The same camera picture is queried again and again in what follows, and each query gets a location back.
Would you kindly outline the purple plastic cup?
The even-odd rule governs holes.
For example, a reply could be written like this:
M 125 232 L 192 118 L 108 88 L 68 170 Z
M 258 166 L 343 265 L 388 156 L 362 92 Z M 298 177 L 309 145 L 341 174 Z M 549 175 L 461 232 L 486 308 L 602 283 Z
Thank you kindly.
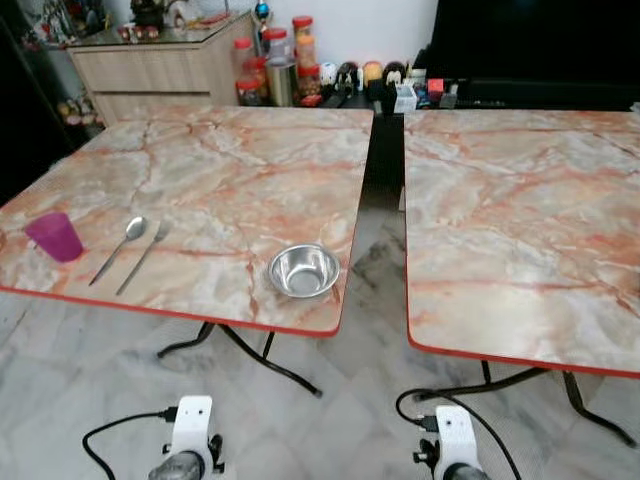
M 81 238 L 65 212 L 47 212 L 31 221 L 24 233 L 58 262 L 72 262 L 84 252 Z

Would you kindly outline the marble pattern folding table top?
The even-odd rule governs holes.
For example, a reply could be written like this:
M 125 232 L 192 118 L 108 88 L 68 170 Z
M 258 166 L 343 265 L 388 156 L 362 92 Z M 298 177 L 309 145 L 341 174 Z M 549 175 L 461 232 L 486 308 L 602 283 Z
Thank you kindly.
M 639 376 L 635 111 L 412 111 L 404 200 L 412 347 Z
M 355 109 L 137 111 L 0 206 L 0 291 L 330 337 L 346 280 L 293 300 L 268 268 L 292 244 L 351 260 L 372 119 Z M 84 246 L 77 260 L 55 261 L 24 233 L 47 212 L 69 216 Z M 88 285 L 136 216 L 146 232 Z M 115 296 L 161 221 L 168 237 Z

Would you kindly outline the steel canister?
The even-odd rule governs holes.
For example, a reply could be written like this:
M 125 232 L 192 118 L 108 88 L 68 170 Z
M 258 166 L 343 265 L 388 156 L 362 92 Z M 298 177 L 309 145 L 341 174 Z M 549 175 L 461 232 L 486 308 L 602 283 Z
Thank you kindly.
M 265 70 L 271 104 L 278 108 L 292 108 L 296 101 L 297 65 L 293 61 L 268 59 Z

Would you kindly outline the tall orange jar red lid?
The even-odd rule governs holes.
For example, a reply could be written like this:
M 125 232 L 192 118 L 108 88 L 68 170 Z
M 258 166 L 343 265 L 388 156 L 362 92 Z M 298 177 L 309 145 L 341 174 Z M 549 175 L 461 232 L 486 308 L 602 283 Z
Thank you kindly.
M 316 65 L 315 56 L 315 36 L 312 33 L 314 18 L 310 15 L 296 15 L 292 18 L 294 33 L 294 59 L 298 67 L 314 67 Z

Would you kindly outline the clear jar red lid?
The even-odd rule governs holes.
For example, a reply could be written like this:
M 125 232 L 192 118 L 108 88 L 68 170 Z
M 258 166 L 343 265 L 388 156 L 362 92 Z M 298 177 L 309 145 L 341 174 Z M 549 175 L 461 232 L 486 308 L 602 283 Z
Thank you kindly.
M 289 31 L 284 28 L 266 28 L 262 32 L 266 47 L 266 64 L 273 67 L 285 67 L 293 63 L 292 46 Z
M 255 73 L 253 73 L 253 59 L 255 58 L 256 49 L 251 37 L 237 37 L 233 42 L 232 52 L 237 82 L 255 77 Z

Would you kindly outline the light wooden cabinet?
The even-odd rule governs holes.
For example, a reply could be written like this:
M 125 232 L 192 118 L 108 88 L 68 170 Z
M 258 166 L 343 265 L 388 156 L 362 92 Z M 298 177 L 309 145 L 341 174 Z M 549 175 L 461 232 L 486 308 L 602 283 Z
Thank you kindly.
M 233 42 L 250 36 L 251 26 L 250 14 L 237 12 L 209 29 L 165 29 L 137 44 L 109 29 L 67 51 L 93 108 L 110 125 L 147 106 L 237 105 Z

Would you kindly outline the steel fork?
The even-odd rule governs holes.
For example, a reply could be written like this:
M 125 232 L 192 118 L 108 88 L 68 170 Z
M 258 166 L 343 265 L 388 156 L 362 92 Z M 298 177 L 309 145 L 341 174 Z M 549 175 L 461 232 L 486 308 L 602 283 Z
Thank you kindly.
M 129 271 L 129 274 L 125 276 L 124 282 L 122 284 L 119 284 L 119 287 L 116 288 L 115 296 L 119 296 L 119 294 L 122 294 L 125 289 L 127 289 L 128 285 L 132 283 L 134 276 L 137 275 L 143 264 L 145 264 L 147 256 L 150 256 L 150 253 L 152 252 L 152 250 L 154 250 L 156 244 L 159 244 L 161 241 L 164 241 L 166 237 L 168 237 L 170 229 L 172 229 L 172 225 L 170 225 L 169 221 L 161 221 L 159 227 L 157 227 L 156 229 L 154 238 L 151 239 L 151 242 L 148 243 L 148 246 L 145 248 L 145 250 L 143 250 L 140 259 L 134 262 L 134 266 L 131 271 Z

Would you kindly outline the stainless steel bowl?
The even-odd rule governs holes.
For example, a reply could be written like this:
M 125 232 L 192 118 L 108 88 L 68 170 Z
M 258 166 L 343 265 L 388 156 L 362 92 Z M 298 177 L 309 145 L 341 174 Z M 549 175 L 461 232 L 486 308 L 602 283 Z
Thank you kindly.
M 307 300 L 333 288 L 340 274 L 334 253 L 320 244 L 292 244 L 270 261 L 268 279 L 284 296 Z

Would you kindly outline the dark statue ornament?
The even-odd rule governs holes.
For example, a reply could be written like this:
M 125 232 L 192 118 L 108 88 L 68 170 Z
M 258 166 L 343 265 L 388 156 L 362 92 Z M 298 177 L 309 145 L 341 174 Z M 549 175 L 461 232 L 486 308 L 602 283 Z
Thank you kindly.
M 164 29 L 169 5 L 169 0 L 131 0 L 132 22 L 140 27 Z

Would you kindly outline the black television screen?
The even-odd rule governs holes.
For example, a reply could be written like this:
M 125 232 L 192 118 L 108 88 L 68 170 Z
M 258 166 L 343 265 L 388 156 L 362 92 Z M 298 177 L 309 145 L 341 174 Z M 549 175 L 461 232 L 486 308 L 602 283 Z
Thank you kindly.
M 636 84 L 639 0 L 439 0 L 420 61 L 445 77 Z

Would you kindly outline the small white box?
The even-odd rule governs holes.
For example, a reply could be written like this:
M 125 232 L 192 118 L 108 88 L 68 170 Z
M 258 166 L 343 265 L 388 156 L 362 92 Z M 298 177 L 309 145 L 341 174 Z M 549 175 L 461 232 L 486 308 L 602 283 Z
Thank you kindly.
M 393 113 L 406 114 L 419 108 L 419 97 L 412 84 L 397 84 L 396 101 L 394 101 Z

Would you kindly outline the steel spoon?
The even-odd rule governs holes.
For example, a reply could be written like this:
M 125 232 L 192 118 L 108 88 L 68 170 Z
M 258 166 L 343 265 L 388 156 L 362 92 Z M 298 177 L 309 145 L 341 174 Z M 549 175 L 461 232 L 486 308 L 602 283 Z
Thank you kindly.
M 110 252 L 108 259 L 102 262 L 99 270 L 96 271 L 93 278 L 90 280 L 88 285 L 93 285 L 102 278 L 102 275 L 108 271 L 113 262 L 116 259 L 116 256 L 119 255 L 119 252 L 123 250 L 125 244 L 131 243 L 132 241 L 137 241 L 138 238 L 143 236 L 143 233 L 148 229 L 148 220 L 146 218 L 142 218 L 142 216 L 136 216 L 136 218 L 132 218 L 128 221 L 128 224 L 125 225 L 125 233 L 120 242 L 116 244 L 113 251 Z

